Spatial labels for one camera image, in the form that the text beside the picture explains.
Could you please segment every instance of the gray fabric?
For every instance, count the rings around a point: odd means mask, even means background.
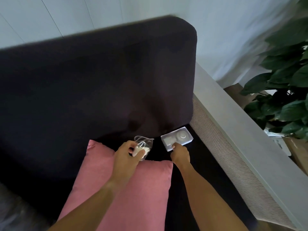
[[[0,231],[44,231],[49,222],[0,183]]]

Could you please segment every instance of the plastic bag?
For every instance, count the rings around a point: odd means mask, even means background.
[[[149,139],[149,138],[146,138],[146,137],[143,137],[143,136],[135,136],[134,137],[134,141],[137,144],[137,146],[135,147],[134,151],[133,151],[133,156],[136,156],[137,153],[139,151],[141,151],[142,149],[145,150],[145,154],[143,155],[142,159],[141,160],[145,160],[145,158],[147,157],[149,151],[152,149],[153,147],[153,140],[154,139]]]

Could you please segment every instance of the potted plant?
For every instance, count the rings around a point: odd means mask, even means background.
[[[300,0],[308,9],[308,0]],[[270,73],[249,80],[242,95],[259,93],[245,112],[270,132],[308,140],[308,17],[290,21],[268,38],[271,49],[260,64]],[[264,90],[277,90],[273,95]]]

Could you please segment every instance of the pink pillow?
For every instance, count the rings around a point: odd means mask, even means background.
[[[73,189],[59,219],[95,194],[109,179],[114,151],[90,140]],[[141,161],[127,186],[117,195],[97,230],[159,231],[165,217],[173,163]]]

